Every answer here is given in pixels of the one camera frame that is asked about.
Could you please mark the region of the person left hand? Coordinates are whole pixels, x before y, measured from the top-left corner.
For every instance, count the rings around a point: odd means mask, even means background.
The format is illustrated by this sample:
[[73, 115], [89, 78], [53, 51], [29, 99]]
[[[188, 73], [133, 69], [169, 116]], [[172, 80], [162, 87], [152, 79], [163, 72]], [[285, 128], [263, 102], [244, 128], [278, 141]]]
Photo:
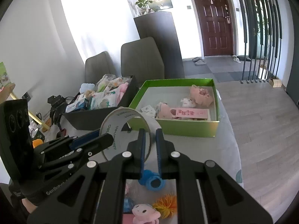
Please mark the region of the person left hand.
[[35, 206], [34, 204], [32, 204], [28, 199], [24, 198], [22, 199], [22, 204], [24, 205], [24, 207], [26, 208], [26, 210], [29, 213], [33, 213], [36, 209], [37, 206]]

